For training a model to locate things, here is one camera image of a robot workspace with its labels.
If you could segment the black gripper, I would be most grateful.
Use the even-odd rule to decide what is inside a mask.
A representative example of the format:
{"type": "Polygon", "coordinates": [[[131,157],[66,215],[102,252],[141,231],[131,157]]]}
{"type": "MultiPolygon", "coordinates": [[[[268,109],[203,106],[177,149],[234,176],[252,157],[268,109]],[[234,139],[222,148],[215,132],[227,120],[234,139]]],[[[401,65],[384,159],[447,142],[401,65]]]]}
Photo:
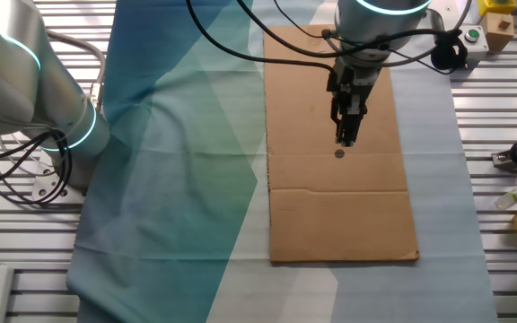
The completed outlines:
{"type": "Polygon", "coordinates": [[[338,99],[331,100],[331,120],[336,125],[336,143],[353,146],[366,114],[366,101],[381,72],[379,67],[349,65],[337,58],[329,75],[327,91],[337,95],[346,93],[351,99],[347,113],[338,99]]]}

